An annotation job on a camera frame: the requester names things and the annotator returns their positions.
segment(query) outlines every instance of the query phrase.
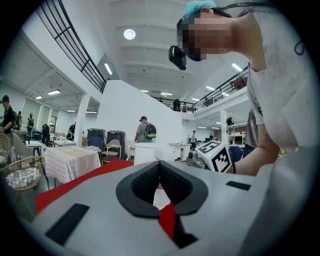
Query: camera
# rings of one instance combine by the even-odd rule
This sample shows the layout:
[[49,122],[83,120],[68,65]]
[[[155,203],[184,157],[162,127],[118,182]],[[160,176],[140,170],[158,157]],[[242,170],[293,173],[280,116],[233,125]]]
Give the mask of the camera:
[[186,70],[187,58],[186,54],[179,48],[179,46],[172,45],[169,48],[169,60],[176,65],[180,70]]

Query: black trash bin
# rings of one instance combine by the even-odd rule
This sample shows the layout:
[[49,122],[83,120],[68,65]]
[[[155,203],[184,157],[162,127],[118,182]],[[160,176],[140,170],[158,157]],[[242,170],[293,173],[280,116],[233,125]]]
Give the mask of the black trash bin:
[[[107,132],[106,136],[106,144],[108,144],[112,140],[118,140],[120,142],[121,148],[121,159],[127,159],[126,154],[126,133],[121,130],[110,130]],[[118,152],[115,148],[110,148],[110,151]]]

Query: cap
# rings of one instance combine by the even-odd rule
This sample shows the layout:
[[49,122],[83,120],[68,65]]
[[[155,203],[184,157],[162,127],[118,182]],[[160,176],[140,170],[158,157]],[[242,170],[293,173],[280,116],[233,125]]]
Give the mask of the cap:
[[147,119],[145,116],[141,116],[139,122],[141,122],[142,119]]

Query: wicker chair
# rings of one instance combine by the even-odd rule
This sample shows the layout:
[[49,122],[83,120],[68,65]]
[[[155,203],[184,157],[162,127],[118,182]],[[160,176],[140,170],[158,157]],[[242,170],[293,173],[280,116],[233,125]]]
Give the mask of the wicker chair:
[[9,138],[5,134],[0,133],[0,169],[6,166],[10,147],[11,145]]
[[20,196],[22,196],[26,207],[33,217],[35,215],[24,197],[24,192],[35,189],[38,186],[44,170],[44,161],[45,159],[42,156],[33,156],[13,162],[2,170],[2,174],[8,185],[18,193],[13,208],[15,209]]

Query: white pillar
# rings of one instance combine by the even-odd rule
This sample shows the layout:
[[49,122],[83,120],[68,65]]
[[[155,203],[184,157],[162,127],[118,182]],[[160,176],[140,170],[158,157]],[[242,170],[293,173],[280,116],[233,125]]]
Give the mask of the white pillar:
[[74,142],[76,142],[77,147],[82,146],[82,136],[86,118],[86,112],[88,109],[88,104],[90,100],[90,95],[84,93],[80,102],[78,114],[76,116],[75,132],[74,132]]
[[40,107],[40,112],[39,112],[39,116],[38,116],[38,120],[36,122],[36,129],[38,131],[42,131],[42,127],[41,127],[41,121],[42,121],[42,114],[44,113],[44,108],[45,108],[45,104],[42,103],[41,107]]
[[220,110],[220,121],[221,121],[221,142],[224,143],[226,145],[226,147],[228,146],[228,142],[229,142],[229,136],[227,134],[227,111],[226,110]]

